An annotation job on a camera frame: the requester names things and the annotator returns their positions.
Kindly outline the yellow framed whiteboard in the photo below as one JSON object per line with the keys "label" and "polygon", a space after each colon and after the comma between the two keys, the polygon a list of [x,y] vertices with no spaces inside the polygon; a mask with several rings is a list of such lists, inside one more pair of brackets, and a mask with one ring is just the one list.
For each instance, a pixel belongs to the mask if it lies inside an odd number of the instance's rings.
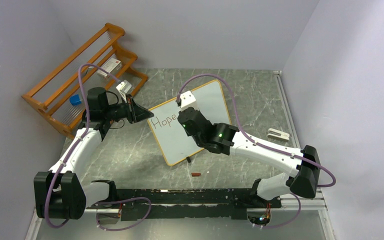
{"label": "yellow framed whiteboard", "polygon": [[[231,124],[229,111],[217,79],[191,90],[202,114],[211,123]],[[149,109],[153,117],[147,120],[167,165],[174,166],[203,149],[198,147],[192,137],[187,136],[177,117],[180,108],[176,98],[169,99]]]}

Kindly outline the brown marker cap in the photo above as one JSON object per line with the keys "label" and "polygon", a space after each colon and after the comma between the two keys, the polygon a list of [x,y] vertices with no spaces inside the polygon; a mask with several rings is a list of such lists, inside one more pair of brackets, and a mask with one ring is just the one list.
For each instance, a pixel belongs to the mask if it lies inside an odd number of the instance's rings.
{"label": "brown marker cap", "polygon": [[201,173],[199,173],[199,172],[192,172],[191,173],[191,176],[192,177],[200,177],[202,174]]}

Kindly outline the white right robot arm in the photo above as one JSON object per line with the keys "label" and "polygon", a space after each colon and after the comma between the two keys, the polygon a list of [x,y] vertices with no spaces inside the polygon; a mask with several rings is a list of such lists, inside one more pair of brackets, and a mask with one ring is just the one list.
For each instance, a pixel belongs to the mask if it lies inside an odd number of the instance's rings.
{"label": "white right robot arm", "polygon": [[281,170],[282,173],[274,177],[257,180],[249,197],[255,207],[262,207],[268,200],[289,193],[306,199],[316,196],[320,159],[315,147],[286,147],[245,136],[236,126],[211,123],[192,107],[181,110],[177,120],[186,135],[210,153],[255,159]]}

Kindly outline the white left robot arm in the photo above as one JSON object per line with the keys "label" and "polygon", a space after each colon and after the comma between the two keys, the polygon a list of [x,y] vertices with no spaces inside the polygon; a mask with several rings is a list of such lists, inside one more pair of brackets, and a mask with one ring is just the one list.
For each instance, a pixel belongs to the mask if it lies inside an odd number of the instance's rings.
{"label": "white left robot arm", "polygon": [[82,114],[72,143],[48,171],[35,175],[33,186],[39,218],[77,220],[86,208],[94,204],[112,208],[118,203],[119,194],[114,181],[93,180],[83,185],[80,179],[112,122],[127,120],[134,124],[150,119],[154,114],[137,104],[129,94],[120,103],[109,104],[108,93],[103,87],[87,91],[88,110]]}

